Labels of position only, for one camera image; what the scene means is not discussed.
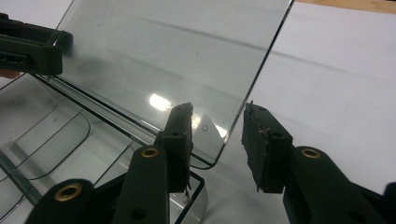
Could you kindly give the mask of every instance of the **clear plastic tray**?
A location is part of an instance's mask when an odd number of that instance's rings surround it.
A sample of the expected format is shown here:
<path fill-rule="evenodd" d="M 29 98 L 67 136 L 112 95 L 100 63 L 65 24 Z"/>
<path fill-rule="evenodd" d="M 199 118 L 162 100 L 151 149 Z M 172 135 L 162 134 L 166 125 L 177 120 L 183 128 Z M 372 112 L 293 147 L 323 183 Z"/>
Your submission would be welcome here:
<path fill-rule="evenodd" d="M 3 170 L 0 172 L 0 218 L 4 223 L 24 221 L 33 208 L 30 202 L 37 201 L 40 195 L 66 179 L 83 178 L 98 187 L 124 174 L 133 152 L 141 147 L 111 124 L 42 85 L 34 77 L 25 75 L 0 91 L 5 95 L 0 98 L 2 109 L 7 106 L 19 109 L 15 110 L 19 115 L 18 120 L 14 120 L 16 123 L 10 123 L 9 129 L 3 128 L 4 133 L 13 137 L 8 140 L 14 140 L 0 146 Z M 37 99 L 30 99 L 31 95 L 18 95 L 21 87 L 31 88 L 35 96 L 48 99 L 49 103 L 41 104 Z M 13 94 L 18 95 L 12 98 L 18 106 L 7 104 L 7 97 Z M 27 110 L 24 106 L 37 108 Z M 14 125 L 26 120 L 32 127 L 23 126 L 25 132 L 12 132 Z M 207 195 L 203 179 L 192 175 L 191 187 L 193 203 L 187 204 L 184 194 L 170 195 L 173 222 L 182 222 L 185 218 L 199 222 L 205 213 Z"/>

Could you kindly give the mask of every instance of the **transparent plastic panel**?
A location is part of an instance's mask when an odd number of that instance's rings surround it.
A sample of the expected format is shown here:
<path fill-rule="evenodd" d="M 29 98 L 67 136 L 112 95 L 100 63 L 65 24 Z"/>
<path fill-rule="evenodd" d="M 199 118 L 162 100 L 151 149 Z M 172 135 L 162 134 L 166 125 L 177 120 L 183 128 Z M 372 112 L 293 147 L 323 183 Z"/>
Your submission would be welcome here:
<path fill-rule="evenodd" d="M 0 90 L 0 147 L 17 141 L 56 106 L 54 99 L 29 75 L 14 80 L 12 85 Z"/>
<path fill-rule="evenodd" d="M 5 78 L 5 77 L 0 77 L 0 89 L 5 87 L 11 81 L 12 81 L 12 79 L 8 79 L 8 78 Z"/>
<path fill-rule="evenodd" d="M 6 175 L 0 170 L 0 176 Z M 14 209 L 21 201 L 23 194 L 12 183 L 12 180 L 5 177 L 0 180 L 0 222 L 1 220 Z"/>
<path fill-rule="evenodd" d="M 75 0 L 58 79 L 149 132 L 192 102 L 195 166 L 216 163 L 289 0 Z"/>
<path fill-rule="evenodd" d="M 105 174 L 103 174 L 95 183 L 96 188 L 104 185 L 108 181 L 125 174 L 128 172 L 129 164 L 131 163 L 134 151 L 140 148 L 137 143 L 132 143 L 127 150 L 125 150 L 117 160 L 108 168 Z"/>
<path fill-rule="evenodd" d="M 132 140 L 110 125 L 84 111 L 84 117 L 91 125 L 90 135 L 71 155 L 48 175 L 31 183 L 45 194 L 52 186 L 67 179 L 81 178 L 97 180 L 129 148 Z"/>
<path fill-rule="evenodd" d="M 171 214 L 171 221 L 175 223 L 200 223 L 206 213 L 208 196 L 205 187 L 205 181 L 195 173 L 191 173 L 190 178 L 191 196 L 186 200 L 184 194 L 171 194 L 170 200 L 171 211 L 177 211 L 177 215 Z"/>
<path fill-rule="evenodd" d="M 16 224 L 24 223 L 32 211 L 33 206 L 27 201 L 26 198 L 22 198 L 18 205 L 14 207 L 0 222 L 1 224 Z"/>
<path fill-rule="evenodd" d="M 33 153 L 47 144 L 47 141 L 64 128 L 81 108 L 68 101 L 57 102 L 51 112 L 32 126 L 14 142 L 3 145 L 2 152 L 16 165 L 20 165 Z"/>
<path fill-rule="evenodd" d="M 16 167 L 16 172 L 13 171 L 11 175 L 26 179 L 38 179 L 47 175 L 85 140 L 90 128 L 90 123 L 84 116 L 77 114 L 34 154 Z"/>

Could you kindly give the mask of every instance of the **clear acrylic sheet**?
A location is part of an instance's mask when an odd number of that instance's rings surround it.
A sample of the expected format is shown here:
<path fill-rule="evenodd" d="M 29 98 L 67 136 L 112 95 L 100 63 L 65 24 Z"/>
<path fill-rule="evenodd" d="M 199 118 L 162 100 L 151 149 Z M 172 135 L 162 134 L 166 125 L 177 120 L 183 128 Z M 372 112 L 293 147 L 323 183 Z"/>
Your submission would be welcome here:
<path fill-rule="evenodd" d="M 87 137 L 90 124 L 80 115 L 79 106 L 65 99 L 57 101 L 29 75 L 14 84 L 31 92 L 11 86 L 0 91 L 0 113 L 11 118 L 1 129 L 5 136 L 2 141 L 11 140 L 0 145 L 1 167 L 7 175 L 37 179 L 53 170 Z M 20 130 L 13 130 L 21 125 Z"/>
<path fill-rule="evenodd" d="M 23 194 L 0 169 L 0 222 L 21 201 Z"/>
<path fill-rule="evenodd" d="M 50 83 L 67 83 L 152 133 L 164 128 L 173 106 L 192 102 L 191 163 L 211 167 L 289 6 L 75 0 L 58 27 L 74 36 L 73 48 Z"/>

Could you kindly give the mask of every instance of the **black clamp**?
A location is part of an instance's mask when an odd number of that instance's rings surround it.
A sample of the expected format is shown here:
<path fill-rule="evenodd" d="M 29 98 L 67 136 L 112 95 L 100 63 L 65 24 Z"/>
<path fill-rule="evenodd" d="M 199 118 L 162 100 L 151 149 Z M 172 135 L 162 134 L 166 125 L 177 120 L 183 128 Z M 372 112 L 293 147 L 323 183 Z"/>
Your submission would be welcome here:
<path fill-rule="evenodd" d="M 14 21 L 0 13 L 0 68 L 39 74 L 60 75 L 62 53 L 73 44 L 73 36 L 33 24 Z"/>
<path fill-rule="evenodd" d="M 351 183 L 323 151 L 294 147 L 265 108 L 246 104 L 242 144 L 257 188 L 285 189 L 290 223 L 396 223 L 396 183 L 382 196 Z"/>

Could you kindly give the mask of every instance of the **white table surface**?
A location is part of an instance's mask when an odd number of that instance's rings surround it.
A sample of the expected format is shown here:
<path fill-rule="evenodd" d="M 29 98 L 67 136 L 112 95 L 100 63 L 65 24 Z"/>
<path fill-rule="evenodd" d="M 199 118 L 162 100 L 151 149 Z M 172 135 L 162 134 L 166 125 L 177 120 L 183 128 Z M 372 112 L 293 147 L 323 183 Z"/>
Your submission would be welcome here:
<path fill-rule="evenodd" d="M 0 0 L 0 11 L 55 27 L 69 2 Z M 295 3 L 250 99 L 295 146 L 327 152 L 351 181 L 382 193 L 396 181 L 395 40 L 394 15 Z M 240 119 L 217 166 L 193 169 L 209 194 L 203 223 L 288 223 L 281 195 L 256 192 L 241 134 Z"/>

